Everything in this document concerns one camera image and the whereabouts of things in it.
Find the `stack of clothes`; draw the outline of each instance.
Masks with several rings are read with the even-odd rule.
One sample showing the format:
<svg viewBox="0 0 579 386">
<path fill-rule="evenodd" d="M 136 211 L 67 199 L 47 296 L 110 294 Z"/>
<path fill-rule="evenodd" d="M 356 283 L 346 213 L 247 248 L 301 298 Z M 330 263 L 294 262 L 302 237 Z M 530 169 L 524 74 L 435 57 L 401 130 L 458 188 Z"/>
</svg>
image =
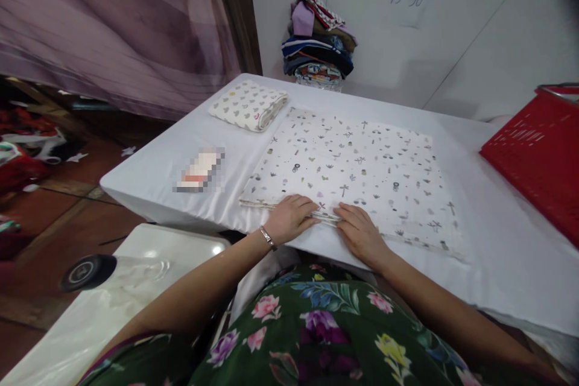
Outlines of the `stack of clothes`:
<svg viewBox="0 0 579 386">
<path fill-rule="evenodd" d="M 354 69 L 352 53 L 358 45 L 344 20 L 321 0 L 296 0 L 288 31 L 282 44 L 284 73 L 300 84 L 339 92 Z"/>
</svg>

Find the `white fabric with pattern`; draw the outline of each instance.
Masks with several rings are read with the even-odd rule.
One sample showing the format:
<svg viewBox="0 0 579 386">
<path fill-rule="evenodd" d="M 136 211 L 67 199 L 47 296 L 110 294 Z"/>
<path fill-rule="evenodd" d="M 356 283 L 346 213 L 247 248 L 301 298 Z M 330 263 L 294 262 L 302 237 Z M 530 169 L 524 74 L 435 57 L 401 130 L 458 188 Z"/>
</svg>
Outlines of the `white fabric with pattern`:
<svg viewBox="0 0 579 386">
<path fill-rule="evenodd" d="M 332 209 L 340 201 L 355 204 L 384 239 L 464 259 L 430 136 L 292 107 L 239 200 L 272 209 L 289 194 L 312 198 L 324 223 L 339 220 Z"/>
<path fill-rule="evenodd" d="M 246 130 L 261 133 L 288 102 L 284 90 L 270 89 L 246 80 L 221 94 L 209 114 Z"/>
</svg>

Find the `purple curtain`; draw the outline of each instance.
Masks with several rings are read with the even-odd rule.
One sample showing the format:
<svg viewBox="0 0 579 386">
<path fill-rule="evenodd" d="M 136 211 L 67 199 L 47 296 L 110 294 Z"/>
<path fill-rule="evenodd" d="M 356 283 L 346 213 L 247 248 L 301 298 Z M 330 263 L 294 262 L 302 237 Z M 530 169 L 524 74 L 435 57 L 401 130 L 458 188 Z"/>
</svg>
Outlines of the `purple curtain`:
<svg viewBox="0 0 579 386">
<path fill-rule="evenodd" d="M 222 0 L 0 0 L 0 74 L 176 120 L 239 72 Z"/>
</svg>

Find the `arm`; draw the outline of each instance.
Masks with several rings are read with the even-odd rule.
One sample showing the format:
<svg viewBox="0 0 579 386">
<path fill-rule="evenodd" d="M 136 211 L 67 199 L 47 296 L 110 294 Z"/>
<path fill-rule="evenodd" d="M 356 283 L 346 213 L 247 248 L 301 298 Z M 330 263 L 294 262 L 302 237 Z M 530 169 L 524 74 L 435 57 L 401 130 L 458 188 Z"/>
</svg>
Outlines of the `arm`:
<svg viewBox="0 0 579 386">
<path fill-rule="evenodd" d="M 272 211 L 264 228 L 276 245 L 284 244 L 319 222 L 308 217 L 316 209 L 308 197 L 287 196 Z M 193 340 L 218 305 L 269 251 L 270 245 L 257 230 L 204 262 L 130 320 L 98 358 L 121 342 L 147 332 L 180 333 Z"/>
<path fill-rule="evenodd" d="M 552 384 L 565 384 L 537 356 L 497 325 L 392 252 L 363 209 L 340 203 L 334 212 L 350 251 L 381 274 L 423 323 L 459 353 L 504 362 Z"/>
</svg>

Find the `white tablecloth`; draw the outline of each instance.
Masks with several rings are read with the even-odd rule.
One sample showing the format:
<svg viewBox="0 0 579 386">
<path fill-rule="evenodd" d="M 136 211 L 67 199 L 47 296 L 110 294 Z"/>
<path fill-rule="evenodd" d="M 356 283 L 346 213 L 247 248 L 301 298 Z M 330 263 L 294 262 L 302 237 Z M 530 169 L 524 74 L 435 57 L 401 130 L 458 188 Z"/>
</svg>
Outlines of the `white tablecloth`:
<svg viewBox="0 0 579 386">
<path fill-rule="evenodd" d="M 207 108 L 216 94 L 105 175 L 103 189 L 137 214 L 166 226 L 247 233 L 264 223 L 268 213 L 241 207 L 239 195 L 289 107 L 428 134 L 460 210 L 470 264 L 408 245 L 391 243 L 391 248 L 467 303 L 579 337 L 579 252 L 478 154 L 497 126 L 250 74 L 232 83 L 248 78 L 289 93 L 289 104 L 266 132 L 246 131 L 209 116 Z M 181 170 L 201 147 L 225 148 L 221 192 L 173 192 Z M 325 225 L 292 245 L 361 265 L 336 230 Z"/>
</svg>

